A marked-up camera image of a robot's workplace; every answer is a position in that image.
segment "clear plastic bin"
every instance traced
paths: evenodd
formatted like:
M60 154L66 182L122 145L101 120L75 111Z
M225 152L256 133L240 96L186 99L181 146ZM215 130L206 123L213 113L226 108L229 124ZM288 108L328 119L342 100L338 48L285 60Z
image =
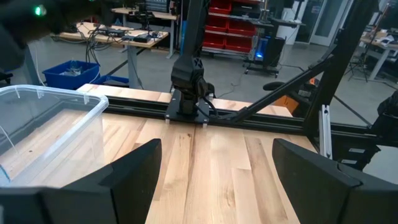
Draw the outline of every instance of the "clear plastic bin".
M57 88L0 88L0 186L63 187L105 165L105 96Z

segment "table leg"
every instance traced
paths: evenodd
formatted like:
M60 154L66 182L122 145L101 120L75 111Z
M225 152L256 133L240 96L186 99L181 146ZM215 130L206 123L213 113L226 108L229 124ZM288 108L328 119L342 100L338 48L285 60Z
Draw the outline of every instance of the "table leg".
M26 79L26 83L30 85L41 85L39 78L37 76L35 63L32 59L32 54L30 53L29 46L25 50L25 62L22 66L22 71Z
M137 48L127 47L127 64L129 65L129 86L130 88L140 88L137 74Z
M127 15L123 14L123 26L127 27ZM125 45L124 48L122 50L120 50L120 53L123 53L127 50L127 46Z
M390 50L384 50L383 54L381 55L381 58L379 59L379 61L377 62L376 66L374 67L371 76L369 77L369 80L374 80L376 75L379 73L380 68L382 67L382 65L384 64L384 62L386 61L388 55L390 53Z
M170 31L170 48L169 48L169 54L166 57L167 59L170 59L173 54L174 54L174 24L175 21L172 20L172 25L170 26L171 31Z

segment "green light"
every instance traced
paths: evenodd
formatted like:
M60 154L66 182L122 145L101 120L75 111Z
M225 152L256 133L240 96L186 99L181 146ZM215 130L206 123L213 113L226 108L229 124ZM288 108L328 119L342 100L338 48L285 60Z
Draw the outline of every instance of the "green light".
M36 16L41 16L42 15L42 9L40 8L40 6L36 6L35 7L35 15Z

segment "workbench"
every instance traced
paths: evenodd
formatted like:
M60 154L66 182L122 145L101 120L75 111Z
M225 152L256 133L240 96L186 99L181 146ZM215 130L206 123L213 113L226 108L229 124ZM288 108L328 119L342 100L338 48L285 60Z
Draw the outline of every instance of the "workbench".
M77 24L78 30L81 32L77 33L66 33L63 32L59 34L59 37L65 38L65 39L74 39L74 40L83 40L87 39L90 36L90 31L95 30L95 26L93 23L90 22L83 22L81 24ZM120 27L120 26L111 26L113 29L121 29L121 30L128 30L126 32L126 35L131 35L131 36L137 36L140 34L146 34L146 30L134 30L132 28L128 27ZM127 64L128 64L128 71L129 71L129 86L130 88L139 88L139 80L138 80L138 74L137 74L137 47L141 48L151 48L153 47L156 43L159 41L165 39L168 36L168 32L159 32L159 36L156 39L151 39L148 43L140 43L140 42L135 42L135 41L120 41L120 38L109 38L108 36L105 35L97 35L95 37L95 41L101 42L101 43L107 43L107 42L114 42L117 41L119 44L123 44L127 46Z
M86 84L78 91L169 102L170 93ZM217 108L250 103L213 99ZM267 106L260 113L291 116ZM298 223L272 160L283 138L315 152L304 136L103 113L104 155L114 161L154 138L162 165L146 223Z
M127 16L131 13L134 13L138 11L137 9L132 9L128 7L120 7L116 9L112 9L112 12L122 14L123 15L123 26L127 27ZM170 48L169 48L169 54L166 58L170 59L173 54L174 54L174 37L175 37L175 32L174 32L174 24L177 21L177 16L173 16L170 13L166 12L152 12L155 16L155 18L158 19L165 19L165 20L170 20L171 26L170 26Z
M380 68L383 66L384 62L387 60L388 55L390 54L390 51L398 50L398 44L389 44L389 45L387 45L387 47L385 47L381 43L376 42L375 40L373 42L371 42L371 39L369 37L362 37L361 41L364 42L365 44L372 44L373 46L380 47L384 50L383 54L377 61L376 66L373 68L373 71L372 71L370 77L368 78L368 80L373 81L375 79L376 75L378 75Z

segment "wooden tabletop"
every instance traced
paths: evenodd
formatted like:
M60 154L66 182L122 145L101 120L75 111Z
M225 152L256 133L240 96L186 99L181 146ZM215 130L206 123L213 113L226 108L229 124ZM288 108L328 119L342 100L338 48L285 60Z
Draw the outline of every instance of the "wooden tabletop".
M115 13L120 13L120 14L130 14L130 12L135 12L137 11L137 9L132 9L132 8L116 8L116 9L112 9L112 12ZM155 18L159 18L159 19L168 19L168 20L177 20L177 16L173 16L170 13L166 13L166 12L152 12L155 16Z
M82 24L77 24L77 28L79 31L83 34L84 38L87 39L90 36L90 33L95 30L95 26L91 22L83 22ZM137 36L140 34L146 34L147 31L145 30L134 30L133 28L128 28L128 27L121 27L121 26L111 26L113 29L121 29L121 30L128 30L126 32L126 35L131 35L131 36ZM102 43L107 43L107 42L114 42L117 41L119 44L123 45L130 45L130 46L135 46L135 47L144 47L144 48L151 48L153 47L156 43L161 41L162 39L166 38L168 36L168 32L159 32L159 35L161 35L159 38L156 39L151 39L148 43L139 43L135 41L121 41L121 38L109 38L108 36L105 35L97 35L95 37L95 40L97 42L102 42ZM66 33L63 32L59 35L61 38L66 38L66 39L75 39L75 40L83 40L83 37L80 33Z
M369 37L361 37L361 41L364 42L365 44L370 44L372 39L370 39ZM398 50L398 44L389 44L389 45L387 45L387 47L385 47L381 43L376 42L376 40L373 40L372 45L381 47L383 49L388 49L388 50Z
M170 93L84 85L79 91L152 101ZM250 103L214 99L217 108L238 110ZM261 113L291 116L280 106ZM272 142L283 138L315 151L303 136L202 126L103 114L108 162L153 138L162 140L159 181L146 223L298 223L277 176Z

